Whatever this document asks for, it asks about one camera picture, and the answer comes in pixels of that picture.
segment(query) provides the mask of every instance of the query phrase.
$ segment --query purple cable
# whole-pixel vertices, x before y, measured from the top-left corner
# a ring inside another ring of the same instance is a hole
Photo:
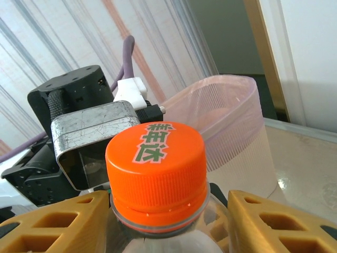
[[[121,67],[120,72],[118,73],[115,81],[111,85],[110,89],[113,92],[117,88],[117,82],[125,76],[125,78],[133,78],[133,67],[132,67],[132,53],[133,48],[135,46],[135,38],[132,35],[129,35],[125,38],[123,42],[123,66]],[[35,136],[34,138],[30,139],[29,141],[21,144],[19,147],[11,150],[10,152],[2,155],[0,157],[0,163],[12,158],[13,156],[19,154],[23,150],[29,148],[35,142],[38,142],[40,139],[45,137],[47,134],[46,132],[40,133],[39,135]]]
[[[135,46],[135,38],[132,35],[129,35],[125,38],[123,43],[123,69],[124,69],[124,78],[133,78],[132,67],[132,53]]]
[[[117,77],[115,79],[115,81],[113,82],[113,84],[110,87],[111,92],[113,92],[114,90],[116,90],[117,83],[118,83],[119,80],[121,80],[123,78],[123,76],[124,76],[124,68],[122,66],[120,72],[118,73],[118,75],[117,75]]]

